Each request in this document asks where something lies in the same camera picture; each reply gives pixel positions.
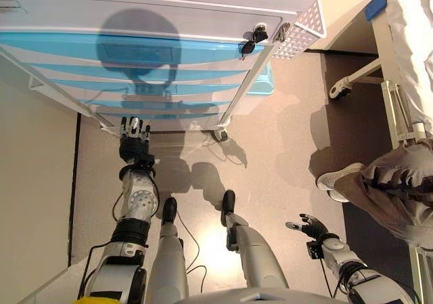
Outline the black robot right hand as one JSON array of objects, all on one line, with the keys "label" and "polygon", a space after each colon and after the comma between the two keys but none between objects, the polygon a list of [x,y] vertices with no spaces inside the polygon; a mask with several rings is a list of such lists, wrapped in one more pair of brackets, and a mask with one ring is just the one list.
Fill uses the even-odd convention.
[{"label": "black robot right hand", "polygon": [[306,213],[299,214],[299,217],[302,219],[302,223],[286,222],[285,226],[291,230],[302,232],[315,240],[328,233],[326,226],[316,217]]}]

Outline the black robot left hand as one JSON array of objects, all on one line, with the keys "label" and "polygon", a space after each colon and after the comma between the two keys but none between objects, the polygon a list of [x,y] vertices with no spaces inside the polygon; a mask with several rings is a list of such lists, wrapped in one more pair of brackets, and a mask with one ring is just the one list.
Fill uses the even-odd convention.
[{"label": "black robot left hand", "polygon": [[149,148],[150,126],[143,128],[143,121],[138,117],[122,117],[119,146],[121,159],[127,164],[152,167],[155,157],[149,153]]}]

